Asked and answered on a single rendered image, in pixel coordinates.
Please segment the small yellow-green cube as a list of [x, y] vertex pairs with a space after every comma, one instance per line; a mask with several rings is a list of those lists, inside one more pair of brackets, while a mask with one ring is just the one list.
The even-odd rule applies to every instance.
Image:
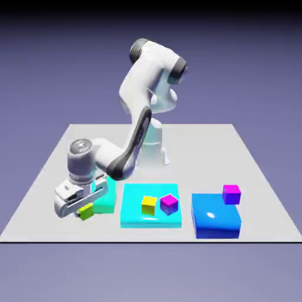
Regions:
[[94, 215], [93, 203], [88, 203], [77, 211], [78, 217], [85, 221]]

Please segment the small magenta cube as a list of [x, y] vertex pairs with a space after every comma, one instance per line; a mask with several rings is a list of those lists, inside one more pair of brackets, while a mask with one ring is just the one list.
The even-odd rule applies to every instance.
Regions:
[[178, 211], [179, 201], [172, 194], [160, 198], [160, 209], [167, 215], [174, 214]]
[[226, 205], [239, 205], [241, 190], [238, 185], [224, 185], [222, 198]]

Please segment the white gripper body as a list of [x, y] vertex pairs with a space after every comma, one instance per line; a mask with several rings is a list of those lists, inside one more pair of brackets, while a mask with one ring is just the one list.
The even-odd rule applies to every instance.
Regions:
[[55, 189], [55, 213], [60, 218], [66, 217], [87, 204], [94, 203], [107, 192], [107, 181], [92, 181], [88, 185], [81, 186], [64, 181]]

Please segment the small yellow cube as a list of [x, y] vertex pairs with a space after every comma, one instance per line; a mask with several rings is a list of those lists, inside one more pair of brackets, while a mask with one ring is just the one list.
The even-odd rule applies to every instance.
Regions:
[[142, 214], [154, 216], [156, 203], [157, 203], [157, 197], [144, 196], [141, 203]]

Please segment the large teal box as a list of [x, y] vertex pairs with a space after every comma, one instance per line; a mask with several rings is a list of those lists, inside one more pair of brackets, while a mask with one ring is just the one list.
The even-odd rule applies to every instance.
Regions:
[[108, 192], [98, 198], [94, 205], [93, 211], [95, 214], [113, 214], [116, 204], [116, 181], [107, 177]]

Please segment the large blue box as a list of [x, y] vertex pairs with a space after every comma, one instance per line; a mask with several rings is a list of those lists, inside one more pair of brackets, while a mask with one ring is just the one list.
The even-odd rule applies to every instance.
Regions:
[[192, 222], [196, 239], [238, 239], [241, 217], [235, 205], [226, 205], [221, 193], [193, 193]]

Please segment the large cyan box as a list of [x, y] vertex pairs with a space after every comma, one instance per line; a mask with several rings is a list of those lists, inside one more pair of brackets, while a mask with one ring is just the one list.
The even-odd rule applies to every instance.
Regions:
[[[160, 209], [160, 198], [172, 194], [179, 201], [178, 211], [167, 216]], [[144, 196], [157, 197], [155, 215], [142, 214]], [[124, 186], [122, 207], [120, 211], [122, 228], [181, 228], [182, 213], [178, 185], [175, 183], [127, 183]]]

